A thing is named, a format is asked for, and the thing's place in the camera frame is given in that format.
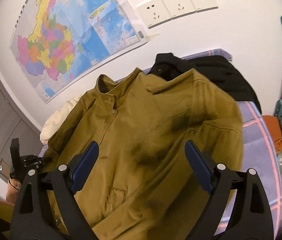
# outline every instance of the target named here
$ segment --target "blue gripper pad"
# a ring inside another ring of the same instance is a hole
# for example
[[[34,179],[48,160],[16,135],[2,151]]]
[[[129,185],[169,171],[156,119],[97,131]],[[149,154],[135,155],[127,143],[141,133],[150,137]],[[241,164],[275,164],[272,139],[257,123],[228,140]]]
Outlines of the blue gripper pad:
[[[90,175],[90,172],[99,157],[99,146],[96,142],[89,144],[87,149],[82,153],[83,157],[75,170],[72,172],[72,185],[70,191],[72,195],[80,191]]]
[[[185,156],[194,172],[195,178],[199,182],[201,188],[211,195],[214,191],[212,172],[215,163],[208,155],[206,155],[206,158],[203,160],[203,155],[204,153],[200,152],[192,140],[186,142]]]

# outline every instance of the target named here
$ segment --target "folded clothes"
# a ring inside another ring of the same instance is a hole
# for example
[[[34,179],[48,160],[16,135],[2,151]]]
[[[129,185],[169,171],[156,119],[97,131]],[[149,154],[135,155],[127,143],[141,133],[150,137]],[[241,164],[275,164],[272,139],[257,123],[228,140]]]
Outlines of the folded clothes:
[[[171,81],[177,76],[194,68],[211,82],[227,92],[236,101],[254,102],[262,113],[259,100],[241,73],[222,56],[198,57],[183,60],[172,53],[157,54],[155,64],[148,74],[154,74],[166,81]]]
[[[268,128],[276,153],[278,154],[280,150],[282,150],[282,132],[279,125],[279,120],[276,116],[271,115],[262,115],[262,118]]]

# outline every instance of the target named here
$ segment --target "map of china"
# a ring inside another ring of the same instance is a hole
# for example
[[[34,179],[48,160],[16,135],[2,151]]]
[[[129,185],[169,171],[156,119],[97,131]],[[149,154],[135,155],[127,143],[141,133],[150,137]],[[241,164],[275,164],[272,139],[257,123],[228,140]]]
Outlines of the map of china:
[[[11,50],[28,81],[47,102],[139,41],[117,0],[29,0]]]
[[[56,0],[37,0],[39,10],[36,25],[28,38],[18,35],[19,62],[31,75],[38,76],[46,70],[57,80],[59,73],[69,71],[74,60],[74,44],[71,31],[50,17]]]

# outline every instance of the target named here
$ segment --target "bed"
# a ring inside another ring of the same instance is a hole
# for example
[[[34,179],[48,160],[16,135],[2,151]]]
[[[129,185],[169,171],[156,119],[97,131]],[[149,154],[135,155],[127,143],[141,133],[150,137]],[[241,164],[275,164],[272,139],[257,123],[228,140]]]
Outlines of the bed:
[[[220,55],[228,61],[232,61],[231,54],[222,49],[193,54],[183,57],[183,59],[189,60],[211,55]],[[150,68],[143,70],[145,74],[149,71]],[[246,101],[237,103],[243,119],[244,156],[241,171],[245,172],[249,168],[254,168],[258,172],[270,204],[274,234],[276,236],[282,213],[282,183],[274,144],[255,104]],[[47,145],[43,147],[39,156],[43,156],[46,150]],[[233,197],[228,203],[215,234],[221,233],[226,229],[234,200],[235,198]]]

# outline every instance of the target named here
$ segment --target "metal screw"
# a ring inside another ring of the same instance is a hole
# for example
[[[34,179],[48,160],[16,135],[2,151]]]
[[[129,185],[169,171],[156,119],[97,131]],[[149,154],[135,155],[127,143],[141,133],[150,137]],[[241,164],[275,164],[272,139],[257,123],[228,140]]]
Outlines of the metal screw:
[[[35,174],[35,170],[29,170],[28,175],[33,176]]]
[[[255,174],[256,174],[256,170],[255,170],[255,169],[249,169],[249,173],[250,173],[251,175],[255,175]]]
[[[59,171],[65,171],[66,168],[67,168],[67,166],[65,164],[61,164],[58,169],[59,169]]]
[[[219,164],[217,165],[217,168],[218,168],[219,170],[223,171],[223,170],[226,169],[226,166],[225,166],[223,163],[219,163]]]

